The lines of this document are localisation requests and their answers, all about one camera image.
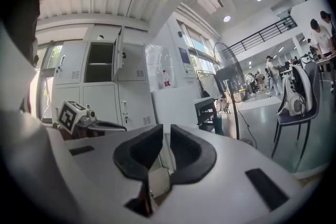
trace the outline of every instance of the locker vent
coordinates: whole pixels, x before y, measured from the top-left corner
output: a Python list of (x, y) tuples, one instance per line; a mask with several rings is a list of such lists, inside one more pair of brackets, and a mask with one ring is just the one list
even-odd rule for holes
[(79, 71), (73, 71), (71, 75), (71, 79), (79, 79)]
[(143, 77), (144, 73), (143, 73), (142, 70), (138, 70), (138, 71), (136, 71), (136, 75), (137, 75), (137, 77)]
[(143, 118), (143, 125), (151, 124), (151, 117)]

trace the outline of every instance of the desk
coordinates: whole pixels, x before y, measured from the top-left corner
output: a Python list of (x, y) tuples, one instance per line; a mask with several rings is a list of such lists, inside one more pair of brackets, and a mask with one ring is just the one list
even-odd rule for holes
[[(335, 87), (335, 77), (334, 77), (334, 65), (332, 63), (332, 60), (335, 57), (336, 57), (336, 54), (328, 56), (325, 59), (322, 59), (322, 60), (316, 62), (316, 64), (318, 66), (326, 65), (328, 63), (330, 64), (330, 67), (331, 67), (331, 77), (332, 77), (332, 81), (334, 83), (334, 87)], [(321, 84), (322, 84), (322, 89), (323, 89), (322, 73), (320, 73), (320, 78), (321, 78)], [(334, 112), (336, 112), (336, 89), (334, 89)]]
[[(207, 119), (217, 117), (217, 111), (215, 108), (215, 100), (212, 97), (205, 97), (195, 100), (195, 109), (197, 114), (197, 125), (200, 129), (210, 132), (214, 127), (213, 123), (204, 123)], [(205, 110), (212, 109), (212, 112), (204, 112)]]

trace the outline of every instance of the black railing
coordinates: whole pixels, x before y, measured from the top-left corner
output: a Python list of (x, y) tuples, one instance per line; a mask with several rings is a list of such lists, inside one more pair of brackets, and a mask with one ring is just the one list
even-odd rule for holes
[(253, 48), (271, 38), (274, 38), (282, 33), (297, 27), (298, 25), (295, 23), (291, 16), (288, 16), (275, 24), (272, 24), (255, 34), (243, 39), (242, 41), (233, 44), (230, 46), (232, 52), (237, 55), (243, 51), (246, 51), (250, 48)]

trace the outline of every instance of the open locker door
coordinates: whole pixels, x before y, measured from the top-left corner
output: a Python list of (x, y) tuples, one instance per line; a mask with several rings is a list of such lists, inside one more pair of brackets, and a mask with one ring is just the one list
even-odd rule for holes
[(118, 74), (123, 66), (123, 42), (124, 42), (124, 27), (120, 28), (118, 36), (114, 42), (113, 48), (113, 64), (112, 64), (112, 81), (118, 80)]

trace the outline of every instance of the locker handle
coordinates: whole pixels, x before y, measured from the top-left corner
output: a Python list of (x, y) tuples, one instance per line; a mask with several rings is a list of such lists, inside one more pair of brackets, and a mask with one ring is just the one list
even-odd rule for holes
[(60, 67), (63, 65), (63, 63), (64, 63), (64, 59), (65, 59), (65, 55), (63, 55), (62, 58), (61, 58), (61, 62), (59, 63), (59, 66), (60, 66)]

